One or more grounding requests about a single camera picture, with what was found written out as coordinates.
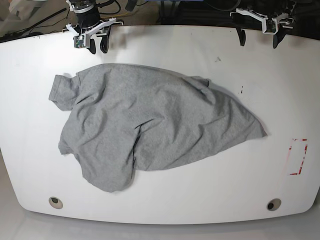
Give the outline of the grey T-shirt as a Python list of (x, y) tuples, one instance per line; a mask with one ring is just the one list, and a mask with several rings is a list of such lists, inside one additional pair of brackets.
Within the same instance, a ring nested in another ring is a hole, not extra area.
[(58, 149), (105, 192), (126, 189), (135, 171), (163, 171), (267, 136), (238, 101), (200, 76), (106, 63), (56, 75), (49, 94), (70, 113)]

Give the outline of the black brush on floor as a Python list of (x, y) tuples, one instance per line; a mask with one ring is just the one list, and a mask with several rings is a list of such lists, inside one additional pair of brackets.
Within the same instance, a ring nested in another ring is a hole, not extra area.
[(125, 6), (125, 10), (128, 12), (132, 12), (137, 5), (137, 0), (128, 0)]

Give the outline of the black rod on floor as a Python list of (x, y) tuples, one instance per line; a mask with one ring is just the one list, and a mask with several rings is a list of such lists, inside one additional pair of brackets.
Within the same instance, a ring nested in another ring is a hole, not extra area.
[(14, 31), (11, 33), (6, 33), (5, 35), (0, 37), (0, 42), (5, 43), (5, 42), (21, 39), (26, 32), (30, 32), (31, 30), (35, 29), (36, 27), (38, 27), (42, 23), (56, 17), (57, 15), (59, 15), (61, 13), (64, 13), (65, 11), (67, 11), (67, 8), (62, 8), (59, 11), (54, 12), (53, 14), (41, 19), (40, 21), (36, 22), (35, 24), (33, 24), (27, 28), (24, 28), (24, 29), (21, 29), (18, 31)]

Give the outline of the red tape rectangle marking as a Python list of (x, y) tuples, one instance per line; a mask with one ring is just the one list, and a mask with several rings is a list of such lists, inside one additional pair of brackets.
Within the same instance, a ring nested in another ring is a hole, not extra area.
[(306, 153), (308, 149), (308, 140), (306, 138), (293, 138), (288, 150), (287, 174), (297, 176), (302, 173)]

